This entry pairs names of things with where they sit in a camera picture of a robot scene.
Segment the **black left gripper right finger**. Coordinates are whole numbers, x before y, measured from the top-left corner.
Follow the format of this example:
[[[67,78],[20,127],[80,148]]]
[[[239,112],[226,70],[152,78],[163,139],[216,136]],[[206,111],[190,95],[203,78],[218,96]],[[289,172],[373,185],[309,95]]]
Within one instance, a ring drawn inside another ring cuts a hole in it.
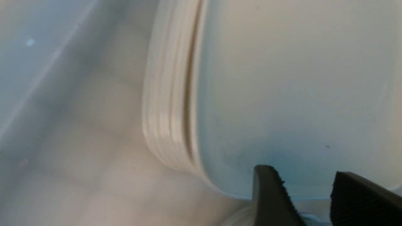
[[[331,193],[333,226],[400,226],[402,198],[352,172],[338,171]]]

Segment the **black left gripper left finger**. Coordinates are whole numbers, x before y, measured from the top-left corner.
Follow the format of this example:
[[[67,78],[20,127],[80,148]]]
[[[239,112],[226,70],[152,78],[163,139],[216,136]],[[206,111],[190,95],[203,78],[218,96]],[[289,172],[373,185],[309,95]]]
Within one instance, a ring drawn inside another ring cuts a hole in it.
[[[278,171],[268,165],[253,169],[252,215],[254,226],[305,226]]]

